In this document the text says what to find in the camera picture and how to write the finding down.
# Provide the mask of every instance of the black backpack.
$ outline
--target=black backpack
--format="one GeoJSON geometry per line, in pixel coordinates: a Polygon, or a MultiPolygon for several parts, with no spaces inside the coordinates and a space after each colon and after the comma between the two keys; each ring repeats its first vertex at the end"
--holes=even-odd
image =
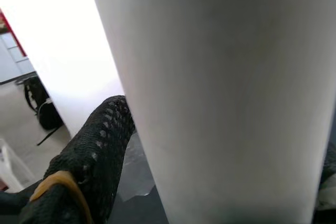
{"type": "Polygon", "coordinates": [[[63,121],[59,116],[53,102],[51,101],[46,89],[35,73],[27,76],[26,78],[20,79],[16,82],[16,84],[24,85],[26,101],[29,107],[35,112],[38,122],[45,130],[55,129],[53,131],[55,132],[63,125],[63,121]]]}

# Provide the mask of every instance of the black strap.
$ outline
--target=black strap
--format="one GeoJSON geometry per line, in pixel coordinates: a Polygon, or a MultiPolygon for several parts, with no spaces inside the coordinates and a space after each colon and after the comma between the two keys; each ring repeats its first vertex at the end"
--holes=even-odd
{"type": "Polygon", "coordinates": [[[39,142],[39,143],[37,144],[37,146],[41,145],[41,143],[43,143],[45,140],[47,140],[47,138],[50,137],[51,135],[53,135],[54,132],[57,131],[59,128],[61,128],[61,125],[58,126],[58,127],[56,127],[56,128],[55,128],[54,130],[52,130],[51,132],[49,132],[48,135],[46,135],[46,137],[45,137],[44,139],[42,139],[42,141],[39,142]]]}
{"type": "Polygon", "coordinates": [[[28,86],[27,86],[27,85],[25,85],[25,98],[26,98],[26,101],[27,101],[27,103],[28,103],[28,106],[29,106],[33,111],[35,111],[35,112],[37,113],[37,108],[34,108],[34,107],[32,106],[31,101],[30,101],[30,98],[29,98],[29,90],[28,90],[28,86]]]}

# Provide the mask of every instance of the white cylinder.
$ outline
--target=white cylinder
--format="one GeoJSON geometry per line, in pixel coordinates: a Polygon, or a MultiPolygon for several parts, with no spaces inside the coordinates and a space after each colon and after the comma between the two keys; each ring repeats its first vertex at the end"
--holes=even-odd
{"type": "Polygon", "coordinates": [[[335,0],[96,0],[170,223],[309,223],[335,0]]]}

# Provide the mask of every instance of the floor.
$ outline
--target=floor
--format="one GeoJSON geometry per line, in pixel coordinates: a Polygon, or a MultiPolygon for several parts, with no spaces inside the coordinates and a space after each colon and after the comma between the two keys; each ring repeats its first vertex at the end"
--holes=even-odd
{"type": "Polygon", "coordinates": [[[23,87],[14,82],[0,85],[0,138],[28,166],[36,181],[43,177],[50,160],[70,141],[66,127],[62,126],[42,145],[36,146],[47,134],[28,107],[23,87]]]}

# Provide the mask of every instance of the yellow rubber band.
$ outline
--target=yellow rubber band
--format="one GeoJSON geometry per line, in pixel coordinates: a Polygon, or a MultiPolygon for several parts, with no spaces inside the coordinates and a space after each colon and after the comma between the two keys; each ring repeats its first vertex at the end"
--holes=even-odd
{"type": "Polygon", "coordinates": [[[72,174],[65,170],[59,170],[58,172],[44,179],[35,189],[33,195],[30,197],[30,201],[36,200],[39,197],[41,197],[47,190],[49,190],[51,186],[55,184],[64,185],[69,190],[71,196],[85,214],[87,224],[91,224],[92,220],[91,212],[85,200],[85,197],[81,192],[81,190],[79,189],[77,183],[75,182],[75,179],[72,176],[72,174]]]}

